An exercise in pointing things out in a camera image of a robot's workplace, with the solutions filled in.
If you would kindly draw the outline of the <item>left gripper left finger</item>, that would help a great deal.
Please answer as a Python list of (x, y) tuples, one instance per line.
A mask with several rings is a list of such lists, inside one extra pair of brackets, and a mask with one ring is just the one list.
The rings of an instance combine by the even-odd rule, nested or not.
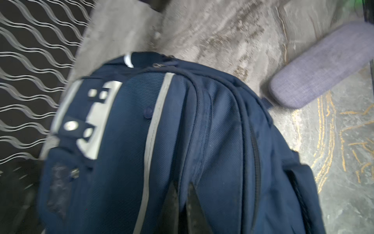
[(171, 182), (166, 194), (159, 222), (160, 234), (178, 234), (179, 200), (175, 183)]

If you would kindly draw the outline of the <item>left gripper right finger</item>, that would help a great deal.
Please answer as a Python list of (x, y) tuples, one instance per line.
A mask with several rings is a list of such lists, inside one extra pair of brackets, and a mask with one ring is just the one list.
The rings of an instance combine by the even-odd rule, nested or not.
[(193, 183), (189, 184), (186, 211), (189, 234), (213, 234), (201, 208)]

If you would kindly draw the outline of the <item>navy blue backpack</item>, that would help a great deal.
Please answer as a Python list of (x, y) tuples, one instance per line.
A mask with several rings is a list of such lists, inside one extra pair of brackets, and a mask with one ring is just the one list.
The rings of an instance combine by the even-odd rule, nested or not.
[(47, 234), (159, 234), (171, 182), (178, 234), (190, 183), (213, 234), (325, 233), (311, 168), (227, 73), (154, 52), (113, 59), (70, 85), (51, 135)]

